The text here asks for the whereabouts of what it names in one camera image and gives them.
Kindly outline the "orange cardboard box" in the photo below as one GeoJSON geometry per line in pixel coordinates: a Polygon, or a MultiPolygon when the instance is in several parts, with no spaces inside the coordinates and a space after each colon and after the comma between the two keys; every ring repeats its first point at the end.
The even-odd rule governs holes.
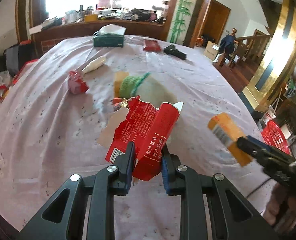
{"type": "Polygon", "coordinates": [[[237,139],[245,137],[245,134],[235,124],[230,115],[227,113],[215,115],[210,119],[207,126],[208,129],[237,160],[241,167],[244,167],[252,162],[252,157],[237,147],[237,139]]]}

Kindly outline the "torn red cardboard box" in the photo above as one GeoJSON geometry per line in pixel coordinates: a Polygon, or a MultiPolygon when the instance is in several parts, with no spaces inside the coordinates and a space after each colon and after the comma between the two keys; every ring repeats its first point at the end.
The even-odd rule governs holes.
{"type": "Polygon", "coordinates": [[[109,118],[108,125],[98,138],[98,144],[108,149],[105,160],[115,163],[126,153],[127,144],[135,144],[134,178],[149,181],[161,171],[162,153],[175,123],[179,119],[183,102],[163,102],[156,108],[140,96],[127,100],[109,118]]]}

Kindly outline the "brown red snack wrapper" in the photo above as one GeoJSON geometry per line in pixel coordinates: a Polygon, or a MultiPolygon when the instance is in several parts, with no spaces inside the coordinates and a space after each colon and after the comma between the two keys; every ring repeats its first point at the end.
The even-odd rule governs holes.
{"type": "Polygon", "coordinates": [[[128,108],[128,100],[125,98],[113,98],[111,100],[112,106],[113,106],[113,110],[116,112],[119,109],[121,109],[122,107],[126,107],[128,108]]]}

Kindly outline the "white green towel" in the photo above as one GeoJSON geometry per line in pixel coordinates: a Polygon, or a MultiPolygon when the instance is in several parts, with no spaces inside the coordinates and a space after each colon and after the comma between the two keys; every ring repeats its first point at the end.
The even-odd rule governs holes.
{"type": "Polygon", "coordinates": [[[119,96],[125,99],[140,96],[141,101],[151,103],[155,108],[159,108],[162,103],[179,102],[177,97],[151,73],[129,74],[121,84],[119,96]]]}

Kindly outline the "yellow tape roll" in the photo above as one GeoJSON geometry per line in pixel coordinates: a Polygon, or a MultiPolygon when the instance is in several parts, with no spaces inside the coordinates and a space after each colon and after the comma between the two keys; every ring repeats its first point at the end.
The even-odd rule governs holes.
{"type": "Polygon", "coordinates": [[[121,87],[121,84],[123,82],[123,80],[128,77],[129,72],[123,72],[123,71],[118,71],[115,72],[114,74],[114,81],[113,81],[113,85],[114,85],[114,97],[115,98],[119,98],[119,90],[121,87]]]}

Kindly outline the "red plastic mesh basket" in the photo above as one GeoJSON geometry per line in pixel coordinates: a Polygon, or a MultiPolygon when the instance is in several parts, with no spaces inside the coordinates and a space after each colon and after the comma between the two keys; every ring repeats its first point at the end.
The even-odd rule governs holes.
{"type": "Polygon", "coordinates": [[[267,122],[267,125],[261,132],[261,135],[266,144],[274,146],[275,148],[278,148],[284,153],[290,155],[287,140],[285,139],[279,126],[273,120],[267,122]]]}

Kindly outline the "crumpled red pink wrapper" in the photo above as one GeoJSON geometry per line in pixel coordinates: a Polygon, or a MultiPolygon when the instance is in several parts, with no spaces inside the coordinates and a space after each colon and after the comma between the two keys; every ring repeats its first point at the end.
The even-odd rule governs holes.
{"type": "Polygon", "coordinates": [[[84,94],[89,90],[89,86],[83,80],[82,74],[74,70],[69,72],[68,87],[72,94],[84,94]]]}

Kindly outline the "gold black pillar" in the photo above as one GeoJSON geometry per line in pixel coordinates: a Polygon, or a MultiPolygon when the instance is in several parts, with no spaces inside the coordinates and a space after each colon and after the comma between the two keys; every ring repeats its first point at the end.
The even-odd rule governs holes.
{"type": "Polygon", "coordinates": [[[283,0],[279,21],[258,69],[239,97],[250,113],[265,112],[289,73],[296,44],[296,5],[283,0]]]}

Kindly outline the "wooden staircase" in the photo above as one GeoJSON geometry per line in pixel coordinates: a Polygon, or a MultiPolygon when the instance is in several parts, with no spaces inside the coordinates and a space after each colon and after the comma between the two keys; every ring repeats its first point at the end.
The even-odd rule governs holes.
{"type": "Polygon", "coordinates": [[[258,30],[253,36],[239,37],[232,54],[219,54],[212,63],[236,93],[240,93],[254,77],[270,40],[271,35],[258,30]]]}

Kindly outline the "white spray bottle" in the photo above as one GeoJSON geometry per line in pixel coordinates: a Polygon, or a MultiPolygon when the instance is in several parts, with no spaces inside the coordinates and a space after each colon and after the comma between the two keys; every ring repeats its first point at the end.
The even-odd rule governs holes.
{"type": "Polygon", "coordinates": [[[94,59],[89,64],[87,64],[87,66],[85,66],[85,68],[83,68],[83,70],[81,70],[81,74],[85,75],[89,72],[95,71],[96,69],[98,69],[99,67],[104,65],[105,61],[106,61],[105,56],[100,56],[97,59],[94,59]]]}

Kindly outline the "dark blue jacket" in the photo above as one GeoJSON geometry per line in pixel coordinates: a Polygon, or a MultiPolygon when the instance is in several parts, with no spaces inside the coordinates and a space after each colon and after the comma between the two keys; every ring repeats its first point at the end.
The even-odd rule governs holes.
{"type": "Polygon", "coordinates": [[[237,44],[238,41],[236,40],[235,33],[228,34],[221,40],[218,53],[224,53],[225,55],[232,54],[235,51],[235,45],[237,44]]]}

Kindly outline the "brown cardboard box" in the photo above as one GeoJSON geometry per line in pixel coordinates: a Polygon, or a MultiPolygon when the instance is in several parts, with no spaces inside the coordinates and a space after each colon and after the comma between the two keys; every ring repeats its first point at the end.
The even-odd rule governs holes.
{"type": "Polygon", "coordinates": [[[204,56],[213,61],[216,58],[218,51],[219,45],[209,41],[206,45],[204,56]]]}

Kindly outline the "black handheld device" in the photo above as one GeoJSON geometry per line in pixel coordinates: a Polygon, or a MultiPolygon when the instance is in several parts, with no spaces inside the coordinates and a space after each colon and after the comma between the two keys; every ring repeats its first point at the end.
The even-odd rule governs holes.
{"type": "Polygon", "coordinates": [[[173,44],[167,46],[166,48],[163,49],[164,53],[167,55],[172,55],[175,56],[181,60],[186,60],[186,54],[179,51],[173,44]]]}

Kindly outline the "brown wooden door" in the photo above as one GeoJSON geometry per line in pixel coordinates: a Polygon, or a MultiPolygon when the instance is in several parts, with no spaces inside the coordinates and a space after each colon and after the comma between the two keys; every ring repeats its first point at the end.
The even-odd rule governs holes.
{"type": "Polygon", "coordinates": [[[211,37],[218,44],[228,21],[230,11],[231,9],[224,4],[211,0],[200,35],[211,37]]]}

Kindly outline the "wooden sideboard counter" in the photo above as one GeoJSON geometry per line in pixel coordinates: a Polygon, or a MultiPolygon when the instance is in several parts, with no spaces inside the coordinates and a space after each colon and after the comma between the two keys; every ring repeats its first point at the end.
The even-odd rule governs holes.
{"type": "Polygon", "coordinates": [[[72,37],[91,36],[105,25],[115,24],[126,28],[126,35],[148,36],[165,41],[168,29],[164,24],[124,20],[103,20],[65,24],[31,35],[37,56],[42,56],[62,40],[72,37]]]}

